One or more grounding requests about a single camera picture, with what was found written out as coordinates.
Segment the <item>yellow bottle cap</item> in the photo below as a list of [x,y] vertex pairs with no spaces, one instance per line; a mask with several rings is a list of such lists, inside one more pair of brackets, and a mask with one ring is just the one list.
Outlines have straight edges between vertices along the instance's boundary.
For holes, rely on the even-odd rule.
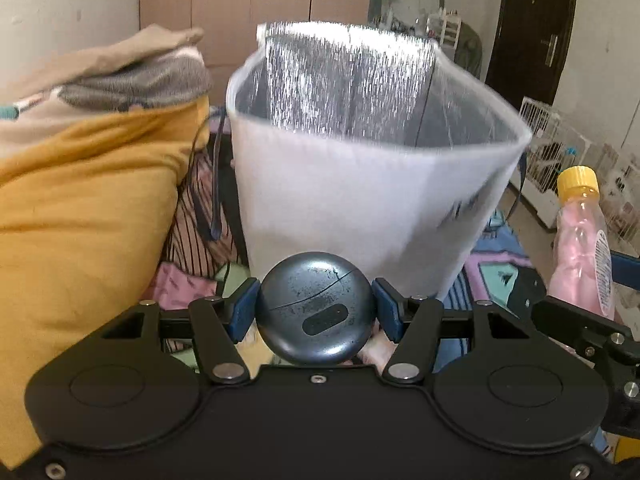
[[600,196],[595,172],[587,166],[573,166],[558,175],[558,198],[561,204],[574,196]]

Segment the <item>black oval marking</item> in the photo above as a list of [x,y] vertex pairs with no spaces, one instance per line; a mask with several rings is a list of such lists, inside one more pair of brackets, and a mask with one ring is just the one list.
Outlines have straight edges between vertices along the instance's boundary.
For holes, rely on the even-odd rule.
[[307,335],[318,335],[332,326],[342,323],[348,317],[349,311],[347,308],[341,303],[336,303],[317,314],[307,317],[302,322],[302,330]]

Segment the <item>bottle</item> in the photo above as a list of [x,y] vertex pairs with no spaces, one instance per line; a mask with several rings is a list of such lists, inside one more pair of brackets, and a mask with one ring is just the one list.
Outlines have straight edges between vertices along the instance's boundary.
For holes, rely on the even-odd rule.
[[558,198],[556,270],[548,294],[613,319],[611,254],[594,171],[586,166],[564,170],[558,176]]

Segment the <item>white tote bag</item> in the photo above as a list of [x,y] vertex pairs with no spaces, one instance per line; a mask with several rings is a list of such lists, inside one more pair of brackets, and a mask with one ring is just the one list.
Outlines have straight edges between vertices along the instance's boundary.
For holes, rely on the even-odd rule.
[[325,23],[263,26],[258,43],[226,96],[252,275],[325,251],[405,296],[446,295],[526,124],[433,43]]

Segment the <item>brown cloth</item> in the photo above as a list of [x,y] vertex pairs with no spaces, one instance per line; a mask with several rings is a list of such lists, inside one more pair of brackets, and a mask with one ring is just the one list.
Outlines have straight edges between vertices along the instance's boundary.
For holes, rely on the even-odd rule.
[[116,72],[146,57],[196,44],[203,35],[201,28],[171,32],[159,25],[149,25],[120,43],[78,50],[49,59],[27,77],[0,88],[0,103],[10,104],[79,77]]

